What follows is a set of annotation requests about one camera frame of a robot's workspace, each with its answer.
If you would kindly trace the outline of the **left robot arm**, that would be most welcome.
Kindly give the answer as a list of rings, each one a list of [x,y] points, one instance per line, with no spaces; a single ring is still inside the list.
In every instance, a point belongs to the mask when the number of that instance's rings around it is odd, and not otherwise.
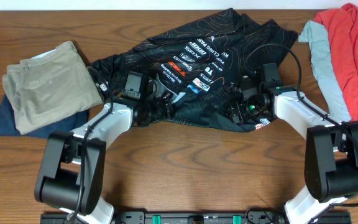
[[[114,97],[83,126],[47,139],[35,184],[36,201],[67,213],[57,223],[111,223],[114,207],[101,196],[107,148],[133,126],[171,117],[168,96]]]

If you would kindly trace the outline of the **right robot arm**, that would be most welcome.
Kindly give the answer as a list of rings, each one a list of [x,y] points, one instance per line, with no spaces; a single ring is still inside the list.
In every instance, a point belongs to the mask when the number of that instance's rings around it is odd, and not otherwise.
[[[306,140],[305,186],[281,212],[258,209],[246,212],[247,223],[350,223],[346,200],[358,195],[358,121],[343,122],[325,113],[294,86],[281,80],[256,85],[247,76],[231,85],[238,95],[229,103],[236,124],[253,119],[264,125],[271,114],[292,126]]]

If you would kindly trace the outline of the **black printed cycling jersey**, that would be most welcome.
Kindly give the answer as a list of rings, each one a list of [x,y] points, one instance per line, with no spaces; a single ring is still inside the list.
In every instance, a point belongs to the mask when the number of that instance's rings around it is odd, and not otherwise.
[[[282,63],[297,37],[274,20],[258,24],[227,9],[96,60],[88,71],[105,99],[122,94],[128,73],[137,72],[149,83],[145,98],[169,97],[174,114],[165,121],[247,133],[259,129],[257,123],[234,124],[227,117],[231,85],[243,76],[258,85],[257,70]]]

